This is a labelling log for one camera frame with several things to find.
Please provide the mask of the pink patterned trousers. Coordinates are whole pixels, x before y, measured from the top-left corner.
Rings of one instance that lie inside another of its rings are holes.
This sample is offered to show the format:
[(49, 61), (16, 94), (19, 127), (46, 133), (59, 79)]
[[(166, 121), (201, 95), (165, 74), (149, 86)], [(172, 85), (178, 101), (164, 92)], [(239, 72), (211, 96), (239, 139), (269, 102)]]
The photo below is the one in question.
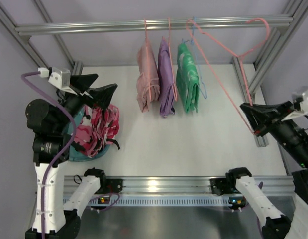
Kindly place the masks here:
[(113, 104), (106, 110), (84, 107), (85, 112), (71, 146), (89, 158), (96, 156), (107, 145), (120, 149), (115, 139), (119, 132), (119, 108)]

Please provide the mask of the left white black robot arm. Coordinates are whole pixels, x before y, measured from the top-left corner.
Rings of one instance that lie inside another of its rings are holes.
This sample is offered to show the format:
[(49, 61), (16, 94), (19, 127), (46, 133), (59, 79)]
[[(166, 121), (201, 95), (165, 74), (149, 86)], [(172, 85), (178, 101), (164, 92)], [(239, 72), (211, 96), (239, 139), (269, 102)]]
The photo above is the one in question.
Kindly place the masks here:
[(57, 101), (42, 90), (41, 98), (25, 110), (27, 127), (35, 134), (33, 162), (36, 171), (35, 219), (25, 233), (28, 239), (74, 239), (82, 214), (91, 201), (108, 203), (117, 195), (122, 180), (107, 180), (101, 169), (91, 168), (81, 177), (78, 188), (64, 201), (65, 170), (74, 148), (89, 158), (117, 145), (119, 109), (111, 103), (117, 84), (93, 88), (97, 74), (72, 75), (68, 70), (39, 68), (21, 78), (47, 78), (65, 97)]

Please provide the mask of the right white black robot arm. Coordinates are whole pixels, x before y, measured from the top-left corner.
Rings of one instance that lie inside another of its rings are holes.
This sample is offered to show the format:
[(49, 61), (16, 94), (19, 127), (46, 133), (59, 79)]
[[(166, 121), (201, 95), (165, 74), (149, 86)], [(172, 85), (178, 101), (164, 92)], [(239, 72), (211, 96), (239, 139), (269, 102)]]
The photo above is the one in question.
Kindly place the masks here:
[(230, 169), (226, 178), (232, 189), (247, 200), (255, 212), (265, 239), (308, 239), (308, 135), (293, 121), (308, 110), (290, 101), (278, 105), (242, 103), (255, 136), (270, 134), (301, 167), (292, 173), (295, 210), (289, 219), (263, 193), (245, 167)]

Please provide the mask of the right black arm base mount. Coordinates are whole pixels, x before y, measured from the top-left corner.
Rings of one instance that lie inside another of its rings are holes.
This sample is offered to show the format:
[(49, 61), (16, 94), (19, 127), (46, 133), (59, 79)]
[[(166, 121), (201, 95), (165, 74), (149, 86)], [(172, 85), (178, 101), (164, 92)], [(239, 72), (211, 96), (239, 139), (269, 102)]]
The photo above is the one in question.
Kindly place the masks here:
[(226, 178), (214, 178), (210, 180), (211, 192), (214, 195), (237, 194), (239, 191), (233, 183)]

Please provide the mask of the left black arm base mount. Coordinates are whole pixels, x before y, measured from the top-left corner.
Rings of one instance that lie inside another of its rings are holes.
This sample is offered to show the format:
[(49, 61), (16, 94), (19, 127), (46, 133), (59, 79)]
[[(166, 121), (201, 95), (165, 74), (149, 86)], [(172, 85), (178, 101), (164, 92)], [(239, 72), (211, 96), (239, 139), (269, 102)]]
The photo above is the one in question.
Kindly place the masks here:
[(109, 178), (102, 179), (101, 186), (97, 190), (97, 194), (120, 193), (123, 189), (123, 179)]

